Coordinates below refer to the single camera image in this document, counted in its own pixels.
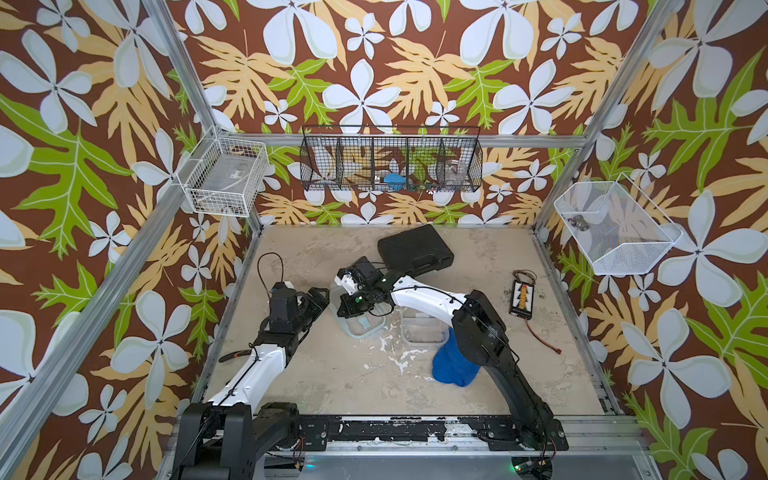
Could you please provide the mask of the black yellow charger box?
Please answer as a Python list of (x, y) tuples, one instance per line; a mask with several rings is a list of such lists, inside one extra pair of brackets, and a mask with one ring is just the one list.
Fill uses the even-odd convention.
[(513, 283), (510, 298), (509, 313), (525, 321), (529, 333), (543, 346), (550, 349), (557, 355), (562, 354), (562, 350), (545, 341), (539, 336), (531, 326), (533, 317), (533, 305), (537, 275), (530, 269), (518, 269), (512, 272)]

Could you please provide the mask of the white mesh basket right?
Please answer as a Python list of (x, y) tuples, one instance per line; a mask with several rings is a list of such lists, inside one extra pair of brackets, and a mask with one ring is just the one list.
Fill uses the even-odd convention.
[[(598, 276), (645, 275), (683, 236), (683, 229), (626, 174), (613, 181), (575, 182), (554, 207)], [(567, 223), (575, 215), (590, 223), (588, 231)]]

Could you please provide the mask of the teal-rimmed lunch box lid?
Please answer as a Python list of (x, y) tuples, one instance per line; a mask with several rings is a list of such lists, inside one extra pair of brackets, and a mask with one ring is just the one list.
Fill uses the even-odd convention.
[(341, 307), (341, 295), (344, 292), (345, 290), (338, 285), (331, 286), (329, 309), (334, 319), (347, 336), (353, 339), (364, 339), (386, 325), (390, 315), (390, 310), (386, 304), (378, 304), (374, 307), (371, 313), (366, 313), (357, 317), (343, 318), (339, 316), (338, 310)]

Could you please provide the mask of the orange handled pliers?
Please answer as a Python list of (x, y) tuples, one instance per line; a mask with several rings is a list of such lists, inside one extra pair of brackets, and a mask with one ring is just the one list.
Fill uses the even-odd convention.
[(226, 362), (238, 359), (238, 358), (248, 357), (250, 354), (251, 354), (251, 350), (250, 349), (233, 351), (233, 352), (230, 352), (230, 353), (222, 355), (218, 359), (218, 362), (219, 363), (226, 363)]

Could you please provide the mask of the blue microfiber cloth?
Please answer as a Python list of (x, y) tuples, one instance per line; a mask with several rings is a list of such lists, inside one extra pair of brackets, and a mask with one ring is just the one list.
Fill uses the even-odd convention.
[(479, 370), (480, 367), (467, 360), (454, 344), (445, 343), (433, 358), (432, 376), (443, 384), (467, 387)]

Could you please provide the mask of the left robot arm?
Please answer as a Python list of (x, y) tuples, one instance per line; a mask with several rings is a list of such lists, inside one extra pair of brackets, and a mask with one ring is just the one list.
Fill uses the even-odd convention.
[(260, 402), (329, 303), (327, 288), (275, 283), (248, 361), (211, 400), (181, 415), (172, 479), (251, 479), (272, 447), (299, 439), (296, 404)]

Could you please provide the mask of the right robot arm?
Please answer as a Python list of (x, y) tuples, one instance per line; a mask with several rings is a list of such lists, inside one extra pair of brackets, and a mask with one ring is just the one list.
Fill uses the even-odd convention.
[(503, 395), (518, 442), (532, 450), (569, 449), (562, 424), (525, 378), (506, 325), (484, 293), (448, 292), (395, 270), (382, 272), (365, 257), (340, 269), (334, 283), (344, 290), (340, 317), (366, 315), (387, 304), (419, 311), (452, 327), (460, 354), (484, 368)]

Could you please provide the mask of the blue item in basket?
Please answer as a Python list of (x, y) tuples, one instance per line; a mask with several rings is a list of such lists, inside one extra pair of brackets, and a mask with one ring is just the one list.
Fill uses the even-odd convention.
[(384, 178), (384, 182), (392, 191), (399, 191), (407, 186), (407, 179), (396, 173), (388, 174)]

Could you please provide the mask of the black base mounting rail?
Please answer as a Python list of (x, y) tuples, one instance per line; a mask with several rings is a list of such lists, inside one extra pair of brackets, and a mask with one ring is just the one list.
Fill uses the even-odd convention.
[(491, 451), (565, 452), (570, 448), (562, 424), (554, 419), (542, 434), (526, 433), (510, 415), (334, 416), (301, 415), (299, 437), (308, 451), (324, 451), (331, 442), (445, 442), (467, 438)]

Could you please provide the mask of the black plastic tool case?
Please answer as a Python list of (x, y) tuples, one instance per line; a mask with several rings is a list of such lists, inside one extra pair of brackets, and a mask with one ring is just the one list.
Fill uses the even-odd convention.
[(423, 225), (380, 239), (377, 250), (385, 265), (411, 277), (450, 267), (453, 251), (433, 225)]

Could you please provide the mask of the clear lunch box container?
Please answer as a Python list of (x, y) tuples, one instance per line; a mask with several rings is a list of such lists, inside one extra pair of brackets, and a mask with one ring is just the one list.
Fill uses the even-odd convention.
[(441, 346), (449, 339), (449, 326), (441, 320), (414, 309), (400, 307), (403, 340), (414, 346)]

